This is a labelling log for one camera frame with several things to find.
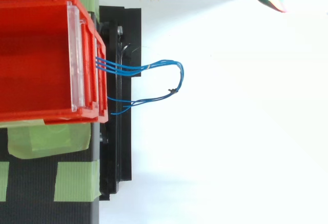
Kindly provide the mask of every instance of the metal bolt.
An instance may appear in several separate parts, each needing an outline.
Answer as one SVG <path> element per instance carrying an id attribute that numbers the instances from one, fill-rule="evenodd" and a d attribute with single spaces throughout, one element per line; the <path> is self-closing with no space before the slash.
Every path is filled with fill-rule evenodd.
<path id="1" fill-rule="evenodd" d="M 123 35 L 123 27 L 122 26 L 117 27 L 117 34 L 120 36 Z"/>

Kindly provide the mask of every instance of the blue electrical wire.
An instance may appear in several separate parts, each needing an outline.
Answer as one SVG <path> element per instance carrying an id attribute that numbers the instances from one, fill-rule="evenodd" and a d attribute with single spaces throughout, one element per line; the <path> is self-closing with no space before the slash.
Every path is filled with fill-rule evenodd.
<path id="1" fill-rule="evenodd" d="M 144 65 L 144 66 L 140 66 L 140 67 L 131 67 L 131 66 L 113 63 L 111 61 L 102 59 L 100 57 L 96 57 L 96 63 L 97 63 L 97 66 L 96 66 L 97 69 L 106 71 L 111 74 L 116 74 L 116 75 L 121 75 L 121 76 L 130 76 L 130 77 L 137 75 L 137 74 L 141 73 L 142 71 L 145 71 L 148 69 L 153 69 L 153 68 L 158 68 L 158 67 L 163 67 L 163 66 L 176 65 L 180 69 L 180 82 L 179 82 L 178 87 L 175 89 L 170 89 L 169 90 L 170 93 L 167 95 L 164 95 L 162 97 L 145 98 L 145 99 L 139 99 L 136 101 L 121 100 L 121 99 L 115 99 L 115 98 L 108 97 L 108 99 L 112 100 L 112 101 L 121 102 L 121 103 L 130 103 L 129 105 L 123 106 L 125 108 L 124 110 L 122 110 L 121 112 L 118 112 L 118 113 L 112 113 L 112 115 L 120 115 L 120 114 L 123 114 L 124 112 L 128 111 L 129 109 L 131 109 L 134 106 L 164 100 L 164 99 L 172 96 L 173 94 L 177 93 L 180 90 L 180 88 L 182 86 L 183 78 L 185 77 L 185 70 L 183 69 L 183 65 L 180 62 L 173 61 L 173 60 L 160 60 L 155 63 L 149 64 L 149 65 Z"/>

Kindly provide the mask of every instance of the black cable tie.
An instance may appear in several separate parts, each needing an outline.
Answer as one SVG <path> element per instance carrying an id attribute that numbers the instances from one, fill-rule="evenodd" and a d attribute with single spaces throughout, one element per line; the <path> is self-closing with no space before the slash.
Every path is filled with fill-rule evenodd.
<path id="1" fill-rule="evenodd" d="M 176 91 L 176 88 L 175 89 L 169 89 L 169 92 L 171 92 L 171 93 L 177 93 L 177 91 Z"/>

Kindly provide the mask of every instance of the red plastic bin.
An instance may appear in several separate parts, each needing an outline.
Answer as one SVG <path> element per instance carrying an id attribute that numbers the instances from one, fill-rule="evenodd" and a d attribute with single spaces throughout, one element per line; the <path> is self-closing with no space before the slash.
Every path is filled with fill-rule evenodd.
<path id="1" fill-rule="evenodd" d="M 0 0 L 0 122 L 108 120 L 105 44 L 79 0 Z"/>

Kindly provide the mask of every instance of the white wall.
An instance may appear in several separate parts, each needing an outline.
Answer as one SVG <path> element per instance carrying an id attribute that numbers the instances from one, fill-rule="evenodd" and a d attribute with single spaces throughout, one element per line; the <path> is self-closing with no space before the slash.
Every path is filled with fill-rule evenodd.
<path id="1" fill-rule="evenodd" d="M 132 110 L 133 180 L 100 223 L 327 223 L 328 22 L 256 0 L 100 0 L 142 8 L 142 61 L 172 98 Z M 133 99 L 178 84 L 133 79 Z"/>

